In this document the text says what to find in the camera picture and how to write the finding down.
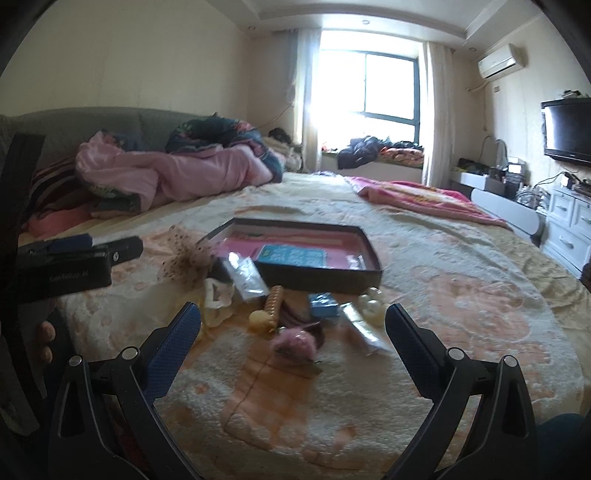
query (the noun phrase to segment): blue package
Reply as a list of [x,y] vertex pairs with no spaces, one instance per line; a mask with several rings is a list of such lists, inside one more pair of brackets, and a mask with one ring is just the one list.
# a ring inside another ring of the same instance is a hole
[[339,316],[339,304],[330,293],[311,293],[310,316],[315,318],[334,318]]
[[326,251],[321,248],[295,247],[294,245],[264,245],[256,261],[295,267],[324,268]]

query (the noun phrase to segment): pillow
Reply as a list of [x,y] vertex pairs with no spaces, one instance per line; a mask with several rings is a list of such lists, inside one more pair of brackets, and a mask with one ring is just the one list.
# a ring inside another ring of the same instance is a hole
[[75,160],[67,157],[35,172],[24,221],[35,213],[69,210],[94,198],[76,177]]

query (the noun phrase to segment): blue card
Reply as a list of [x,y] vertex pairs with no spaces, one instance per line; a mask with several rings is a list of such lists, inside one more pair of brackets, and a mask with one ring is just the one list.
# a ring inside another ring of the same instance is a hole
[[294,247],[293,245],[264,245],[256,261],[295,267],[324,268],[326,251],[321,248]]

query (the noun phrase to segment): wall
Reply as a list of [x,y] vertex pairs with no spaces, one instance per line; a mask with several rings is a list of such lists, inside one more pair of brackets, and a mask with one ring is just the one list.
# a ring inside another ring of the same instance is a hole
[[264,135],[276,127],[293,135],[294,108],[287,99],[291,84],[289,39],[288,32],[277,32],[252,40],[246,118],[253,126],[261,127]]
[[544,15],[505,37],[499,46],[506,43],[524,49],[527,67],[486,88],[487,124],[507,143],[509,156],[527,162],[532,183],[565,168],[580,170],[579,177],[591,177],[591,169],[544,155],[540,103],[558,98],[567,89],[591,95],[591,84],[568,45]]
[[464,59],[457,51],[452,55],[454,66],[454,94],[456,138],[452,165],[460,158],[478,161],[482,141],[487,135],[484,124],[484,92],[468,92],[482,84],[476,63]]
[[244,118],[249,43],[205,0],[58,0],[0,77],[0,113],[136,106]]

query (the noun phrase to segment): drawer handle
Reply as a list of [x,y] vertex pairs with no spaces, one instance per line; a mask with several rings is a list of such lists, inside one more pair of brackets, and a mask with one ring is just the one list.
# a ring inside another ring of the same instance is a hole
[[561,236],[558,238],[563,244],[565,244],[567,247],[569,248],[574,248],[574,244],[572,244],[571,242],[565,240],[564,238],[562,238]]

